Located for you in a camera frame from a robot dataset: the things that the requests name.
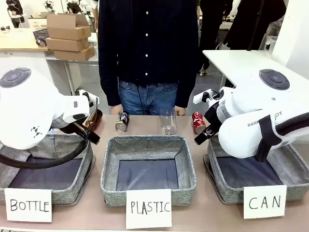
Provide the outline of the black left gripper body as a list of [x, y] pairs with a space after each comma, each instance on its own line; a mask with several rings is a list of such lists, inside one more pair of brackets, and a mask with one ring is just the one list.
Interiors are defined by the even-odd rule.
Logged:
[[78, 134], [84, 139], [88, 139], [89, 130], [84, 125], [81, 125], [78, 122], [73, 122], [73, 123], [70, 123], [70, 128], [74, 133]]

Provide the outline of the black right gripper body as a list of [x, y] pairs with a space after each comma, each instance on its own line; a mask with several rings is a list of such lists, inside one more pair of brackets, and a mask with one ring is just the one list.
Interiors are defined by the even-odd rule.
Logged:
[[219, 128], [222, 125], [222, 122], [219, 120], [217, 116], [217, 108], [219, 103], [215, 103], [208, 108], [204, 117], [209, 122], [209, 126], [212, 128]]

